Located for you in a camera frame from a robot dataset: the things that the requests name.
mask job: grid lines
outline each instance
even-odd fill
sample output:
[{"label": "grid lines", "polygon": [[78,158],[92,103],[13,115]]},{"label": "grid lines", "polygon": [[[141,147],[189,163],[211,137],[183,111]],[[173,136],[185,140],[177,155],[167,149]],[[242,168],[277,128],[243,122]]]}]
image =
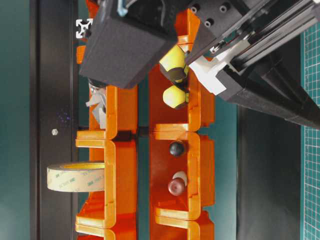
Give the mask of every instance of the grid lines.
[{"label": "grid lines", "polygon": [[[320,105],[320,23],[303,34],[303,87]],[[303,239],[320,240],[320,131],[304,126]]]}]

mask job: metal screw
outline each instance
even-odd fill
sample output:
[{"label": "metal screw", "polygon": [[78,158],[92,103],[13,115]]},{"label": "metal screw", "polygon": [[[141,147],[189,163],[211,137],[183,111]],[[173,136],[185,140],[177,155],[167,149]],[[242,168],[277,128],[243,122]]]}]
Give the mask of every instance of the metal screw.
[{"label": "metal screw", "polygon": [[207,27],[207,28],[210,28],[213,24],[214,24],[214,20],[211,19],[211,18],[208,18],[205,22],[204,22],[204,25]]},{"label": "metal screw", "polygon": [[58,131],[58,129],[54,128],[54,129],[52,129],[51,133],[53,136],[57,136],[59,131]]},{"label": "metal screw", "polygon": [[226,12],[228,12],[229,9],[230,9],[230,4],[228,2],[225,2],[224,4],[222,4],[219,8],[222,14],[225,14]]},{"label": "metal screw", "polygon": [[190,10],[193,14],[196,14],[200,9],[200,6],[198,4],[193,5],[192,7],[190,7]]}]

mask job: white bracket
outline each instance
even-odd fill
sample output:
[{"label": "white bracket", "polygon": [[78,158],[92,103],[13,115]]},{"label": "white bracket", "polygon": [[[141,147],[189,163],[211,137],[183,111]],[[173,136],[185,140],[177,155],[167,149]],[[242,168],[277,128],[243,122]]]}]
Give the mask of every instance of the white bracket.
[{"label": "white bracket", "polygon": [[218,95],[225,91],[227,88],[217,79],[217,74],[226,65],[229,65],[232,70],[237,72],[230,64],[230,61],[247,47],[250,46],[248,40],[244,39],[238,42],[233,47],[220,53],[211,61],[207,60],[204,56],[199,57],[189,67],[193,70],[199,82],[214,95]]},{"label": "white bracket", "polygon": [[87,18],[87,23],[86,24],[83,24],[83,20],[82,19],[77,19],[75,20],[75,26],[76,27],[81,27],[81,30],[80,31],[77,31],[75,33],[75,37],[77,39],[82,39],[84,38],[84,33],[87,29],[89,29],[92,25],[92,23],[94,22],[94,19],[93,18]]}]

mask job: black panel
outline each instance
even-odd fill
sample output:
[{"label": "black panel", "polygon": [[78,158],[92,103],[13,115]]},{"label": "black panel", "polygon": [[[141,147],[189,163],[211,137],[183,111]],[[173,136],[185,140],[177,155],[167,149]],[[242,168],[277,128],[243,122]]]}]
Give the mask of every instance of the black panel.
[{"label": "black panel", "polygon": [[[281,47],[300,82],[300,39]],[[300,239],[300,127],[238,107],[237,240]]]},{"label": "black panel", "polygon": [[[47,166],[77,161],[76,0],[30,1],[30,235],[76,239],[78,196],[47,188]],[[52,135],[52,129],[58,135]]]}]

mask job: black aluminum profile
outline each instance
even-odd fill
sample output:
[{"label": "black aluminum profile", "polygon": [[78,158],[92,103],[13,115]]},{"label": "black aluminum profile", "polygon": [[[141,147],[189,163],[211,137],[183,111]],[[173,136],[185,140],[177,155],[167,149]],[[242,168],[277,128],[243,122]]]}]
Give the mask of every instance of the black aluminum profile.
[{"label": "black aluminum profile", "polygon": [[78,195],[49,190],[47,166],[78,161],[78,1],[30,0],[29,6],[30,239],[76,240]]}]

